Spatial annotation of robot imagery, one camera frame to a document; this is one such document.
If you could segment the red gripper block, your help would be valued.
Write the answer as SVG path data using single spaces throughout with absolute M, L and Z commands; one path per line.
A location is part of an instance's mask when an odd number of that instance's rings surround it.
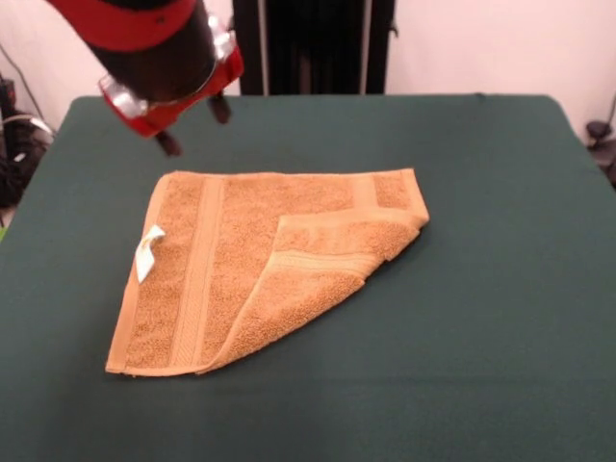
M 133 131 L 145 138 L 155 137 L 156 142 L 168 157 L 179 157 L 183 149 L 179 141 L 167 129 L 187 109 L 207 101 L 210 111 L 219 124 L 227 124 L 231 108 L 224 90 L 239 79 L 244 72 L 244 61 L 238 45 L 217 61 L 213 73 L 196 93 L 179 101 L 153 103 L 138 99 L 113 77 L 103 78 L 103 97 L 115 114 Z

